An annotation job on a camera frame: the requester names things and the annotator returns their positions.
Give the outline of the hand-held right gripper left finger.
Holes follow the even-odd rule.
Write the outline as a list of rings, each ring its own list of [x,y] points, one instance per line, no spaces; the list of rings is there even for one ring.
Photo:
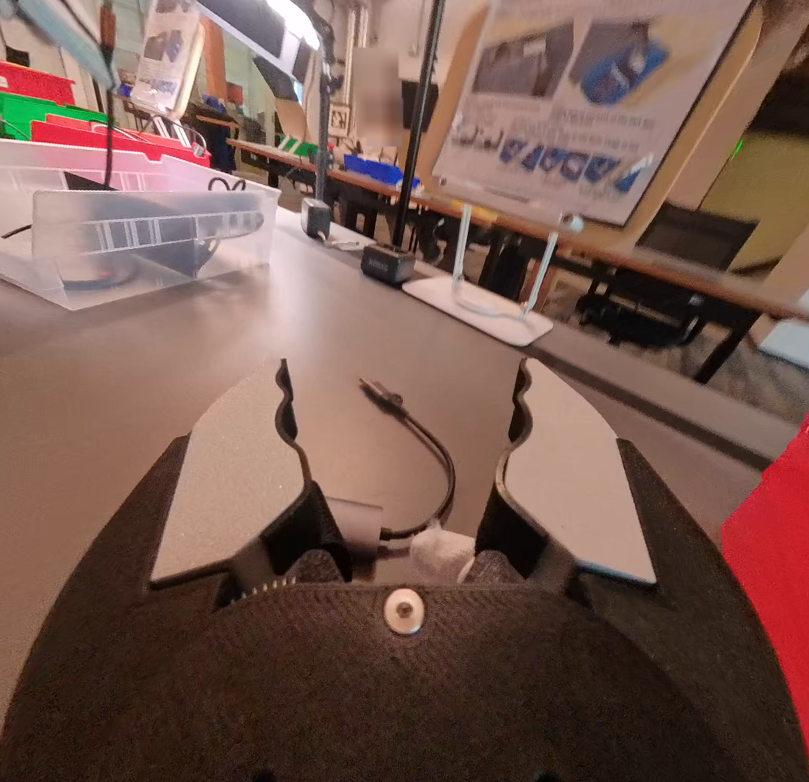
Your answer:
[[[154,588],[226,571],[240,589],[283,572],[270,538],[311,482],[286,359],[217,398],[188,434],[153,564]]]

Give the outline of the black mesh office chair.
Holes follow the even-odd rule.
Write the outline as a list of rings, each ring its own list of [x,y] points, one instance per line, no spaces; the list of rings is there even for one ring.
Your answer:
[[[758,224],[664,203],[635,247],[726,271]]]

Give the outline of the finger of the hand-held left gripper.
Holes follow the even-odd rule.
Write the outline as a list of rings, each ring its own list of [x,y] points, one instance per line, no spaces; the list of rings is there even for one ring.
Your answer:
[[[52,44],[67,51],[104,91],[118,86],[109,54],[102,49],[99,21],[80,0],[16,0],[16,11]]]

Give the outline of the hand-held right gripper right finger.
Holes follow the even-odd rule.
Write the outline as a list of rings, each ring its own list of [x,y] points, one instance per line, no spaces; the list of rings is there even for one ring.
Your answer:
[[[538,360],[522,359],[514,388],[520,426],[495,470],[498,496],[574,568],[655,586],[658,578],[610,424]]]

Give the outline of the black disc floor lamp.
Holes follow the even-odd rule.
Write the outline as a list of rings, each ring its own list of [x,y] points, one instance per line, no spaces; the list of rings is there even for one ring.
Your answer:
[[[416,98],[413,102],[410,139],[403,171],[403,179],[399,190],[396,221],[391,238],[392,245],[399,252],[403,250],[404,235],[408,221],[408,210],[412,197],[413,182],[416,177],[416,167],[418,163],[421,135],[426,115],[426,105],[430,90],[430,83],[434,72],[434,63],[438,50],[445,5],[446,0],[433,0],[430,9],[430,20],[427,26],[424,51],[421,60],[420,79],[418,82]]]

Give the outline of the led panel light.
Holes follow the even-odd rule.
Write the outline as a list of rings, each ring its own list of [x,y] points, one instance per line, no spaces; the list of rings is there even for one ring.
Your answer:
[[[293,80],[320,47],[311,0],[190,0],[208,19]]]

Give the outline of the blue jacket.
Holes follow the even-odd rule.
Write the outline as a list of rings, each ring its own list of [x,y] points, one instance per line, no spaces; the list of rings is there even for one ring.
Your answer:
[[[238,124],[228,113],[225,102],[210,94],[203,94],[203,102],[209,109],[210,118],[225,122],[224,124],[214,123],[208,130],[207,144],[211,152],[211,161],[215,169],[228,174],[236,170],[236,152],[228,145],[231,139],[232,130],[238,130]]]

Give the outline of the black light stand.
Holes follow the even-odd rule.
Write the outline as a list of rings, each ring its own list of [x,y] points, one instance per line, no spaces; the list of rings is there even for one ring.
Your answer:
[[[316,200],[324,202],[329,170],[329,107],[335,79],[332,77],[332,66],[336,62],[334,54],[334,35],[327,21],[313,13],[311,18],[319,39],[321,67],[319,74],[319,125],[316,157]]]

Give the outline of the instruction sheet on board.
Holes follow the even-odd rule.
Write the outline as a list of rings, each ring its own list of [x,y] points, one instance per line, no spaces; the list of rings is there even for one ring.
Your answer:
[[[472,206],[471,217],[486,225],[500,225],[532,237],[543,238],[555,227],[555,221],[534,220],[525,208],[497,208],[495,197],[484,191],[473,195],[469,187],[440,187],[433,175],[434,165],[443,141],[450,131],[459,106],[464,82],[471,69],[473,53],[483,33],[489,8],[479,10],[460,36],[447,77],[439,92],[430,130],[419,154],[418,174],[426,176],[425,194],[451,206],[459,212],[464,204]],[[667,160],[654,176],[646,195],[640,201],[632,219],[621,229],[594,221],[585,221],[583,231],[562,231],[563,244],[581,243],[598,248],[615,248],[635,244],[666,201],[682,206],[691,202],[685,198],[687,189],[695,188],[699,204],[710,184],[722,169],[735,140],[749,119],[743,111],[752,106],[752,98],[744,89],[751,80],[755,54],[763,51],[763,8],[753,9],[737,39],[731,44],[727,58],[714,76],[705,95],[699,101],[675,142]]]
[[[130,95],[141,110],[180,120],[203,52],[205,31],[194,0],[152,0]]]

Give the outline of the person's right hand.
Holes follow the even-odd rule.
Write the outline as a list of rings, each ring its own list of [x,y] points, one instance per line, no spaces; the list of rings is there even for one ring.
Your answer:
[[[413,570],[426,583],[460,584],[471,570],[475,545],[473,537],[444,530],[434,522],[411,540]]]

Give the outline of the printed instruction sheet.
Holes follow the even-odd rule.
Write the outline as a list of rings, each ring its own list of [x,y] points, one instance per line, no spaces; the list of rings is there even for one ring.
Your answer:
[[[434,164],[536,222],[629,221],[755,0],[494,0]]]

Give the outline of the grey cube charger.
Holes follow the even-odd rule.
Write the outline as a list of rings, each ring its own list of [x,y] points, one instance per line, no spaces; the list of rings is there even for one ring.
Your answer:
[[[302,231],[309,238],[329,240],[332,211],[325,201],[305,196],[301,202],[300,222]]]

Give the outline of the red plastic bin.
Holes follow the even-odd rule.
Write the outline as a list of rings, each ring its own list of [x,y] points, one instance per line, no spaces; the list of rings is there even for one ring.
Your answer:
[[[74,84],[73,80],[49,72],[1,61],[1,91],[4,93],[74,106]]]
[[[808,420],[722,526],[723,555],[774,646],[808,741]]]
[[[32,120],[30,130],[35,142],[97,150],[102,150],[107,145],[107,126],[101,122],[47,114],[44,120]],[[199,145],[188,147],[179,140],[146,132],[115,129],[113,150],[143,153],[150,161],[169,156],[206,168],[211,167],[210,154]]]

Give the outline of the long wooden desk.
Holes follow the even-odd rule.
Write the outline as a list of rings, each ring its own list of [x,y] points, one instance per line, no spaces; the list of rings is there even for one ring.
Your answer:
[[[293,179],[300,182],[317,180],[318,168],[305,157],[299,157],[285,150],[278,150],[268,145],[260,145],[253,142],[228,139],[228,145],[239,150],[244,160],[251,166],[257,166],[269,173],[274,173],[280,179]],[[363,173],[356,173],[339,167],[330,167],[325,173],[326,183],[339,183],[349,185],[363,192],[382,196],[388,202],[385,206],[391,206],[399,202],[401,190],[396,184],[388,184],[374,179]],[[410,209],[434,212],[444,217],[460,217],[460,210],[449,200],[444,200],[436,196],[428,195],[422,191],[410,196]]]

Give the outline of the white board stand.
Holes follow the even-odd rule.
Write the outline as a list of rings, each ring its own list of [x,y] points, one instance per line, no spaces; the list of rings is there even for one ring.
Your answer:
[[[558,232],[546,241],[538,276],[526,302],[500,297],[467,281],[463,274],[474,208],[463,204],[455,260],[450,276],[435,276],[405,282],[403,291],[488,336],[516,348],[525,348],[552,330],[552,322],[535,312],[539,293],[556,253]]]

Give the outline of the black rectangular device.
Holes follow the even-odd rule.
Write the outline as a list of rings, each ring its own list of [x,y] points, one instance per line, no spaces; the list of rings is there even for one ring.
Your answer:
[[[413,278],[416,257],[395,246],[375,243],[363,248],[360,270],[369,278],[398,288]]]

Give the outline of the blue plastic bin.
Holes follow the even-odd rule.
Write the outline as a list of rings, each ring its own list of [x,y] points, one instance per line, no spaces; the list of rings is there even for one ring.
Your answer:
[[[367,159],[354,154],[344,156],[343,166],[350,173],[366,176],[390,187],[397,187],[404,178],[402,170],[395,164]]]

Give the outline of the clear plastic bin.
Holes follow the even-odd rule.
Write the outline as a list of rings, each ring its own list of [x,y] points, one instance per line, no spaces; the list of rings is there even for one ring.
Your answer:
[[[68,311],[269,264],[280,192],[177,158],[2,140],[1,281]],[[196,277],[138,256],[160,217],[258,210],[261,229],[226,240]]]

